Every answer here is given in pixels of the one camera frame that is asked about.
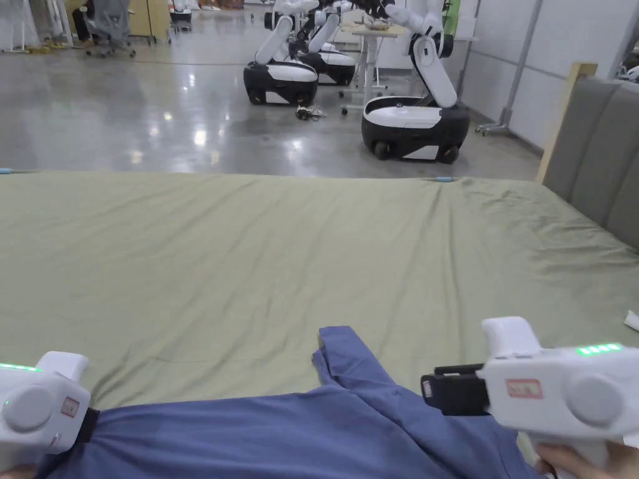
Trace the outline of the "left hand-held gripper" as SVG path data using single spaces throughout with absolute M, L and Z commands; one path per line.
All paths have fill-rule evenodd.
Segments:
M 2 454 L 59 454 L 89 440 L 100 412 L 80 383 L 88 365 L 60 351 L 35 366 L 1 363 Z

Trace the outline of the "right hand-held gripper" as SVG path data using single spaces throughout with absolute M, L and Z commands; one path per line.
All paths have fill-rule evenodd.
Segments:
M 426 404 L 492 416 L 533 445 L 567 446 L 605 468 L 612 442 L 638 443 L 638 349 L 617 342 L 544 348 L 522 317 L 482 322 L 489 356 L 421 377 Z

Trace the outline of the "person's right hand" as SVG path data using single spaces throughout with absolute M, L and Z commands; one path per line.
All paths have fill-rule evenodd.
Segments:
M 538 441 L 537 473 L 545 478 L 638 478 L 638 449 L 595 438 Z

